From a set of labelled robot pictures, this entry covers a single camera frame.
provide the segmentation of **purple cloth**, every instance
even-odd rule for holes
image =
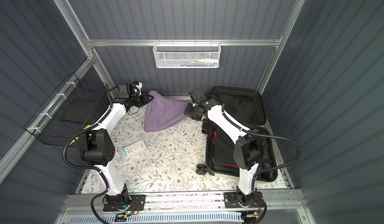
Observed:
[[[161,96],[156,91],[148,93],[154,98],[147,104],[144,131],[161,131],[184,120],[188,102],[179,102]]]

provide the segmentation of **open suitcase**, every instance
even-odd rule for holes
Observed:
[[[261,95],[251,89],[233,87],[214,87],[211,95],[225,103],[225,110],[244,126],[258,128],[261,134],[269,134],[262,127],[266,122]],[[221,174],[228,178],[239,176],[239,167],[233,160],[234,144],[229,136],[213,121],[206,119],[203,123],[203,133],[207,134],[205,153],[206,164],[197,165],[197,174]],[[270,138],[258,137],[253,148],[261,150],[262,160],[259,168],[266,169],[276,166],[275,155]],[[277,178],[277,170],[262,173],[257,181],[272,182]]]

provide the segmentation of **white mesh basket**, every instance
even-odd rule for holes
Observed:
[[[218,42],[157,42],[153,45],[158,68],[218,68],[220,52]]]

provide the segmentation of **white plastic packet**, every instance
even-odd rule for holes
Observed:
[[[144,138],[125,147],[118,147],[118,152],[121,158],[121,162],[125,163],[129,158],[142,154],[148,151],[147,143]]]

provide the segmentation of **floral tablecloth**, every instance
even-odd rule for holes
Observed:
[[[129,192],[206,191],[235,189],[238,181],[195,173],[196,164],[205,163],[207,136],[202,122],[185,118],[177,125],[158,132],[144,131],[146,106],[133,115],[128,113],[115,126],[111,139],[115,147],[127,146],[144,138],[149,151],[121,163],[118,152],[113,159]],[[286,188],[278,170],[274,182],[256,183],[258,189]],[[101,193],[105,189],[98,174],[91,170],[81,193]]]

